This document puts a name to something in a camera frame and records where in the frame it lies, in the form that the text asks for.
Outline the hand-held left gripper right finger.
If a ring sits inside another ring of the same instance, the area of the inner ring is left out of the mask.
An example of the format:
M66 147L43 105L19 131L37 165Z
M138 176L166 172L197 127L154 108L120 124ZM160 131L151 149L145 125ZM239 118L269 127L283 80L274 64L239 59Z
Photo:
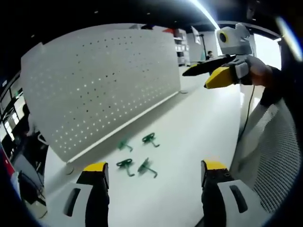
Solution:
M205 227L261 227L270 218L259 196L218 161L201 161L201 187Z

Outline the person's right hand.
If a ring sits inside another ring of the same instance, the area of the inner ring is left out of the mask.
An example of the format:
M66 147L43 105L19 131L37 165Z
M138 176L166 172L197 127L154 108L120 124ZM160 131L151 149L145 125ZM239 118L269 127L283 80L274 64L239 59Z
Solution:
M248 56L247 63L250 66L249 76L255 86L270 87L272 85L272 69L259 58Z

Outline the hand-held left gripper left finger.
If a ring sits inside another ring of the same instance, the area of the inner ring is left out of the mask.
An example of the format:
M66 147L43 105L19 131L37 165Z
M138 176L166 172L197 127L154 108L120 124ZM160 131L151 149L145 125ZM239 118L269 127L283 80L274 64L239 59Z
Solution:
M83 169L75 183L66 185L50 203L52 227L107 227L109 210L108 163Z

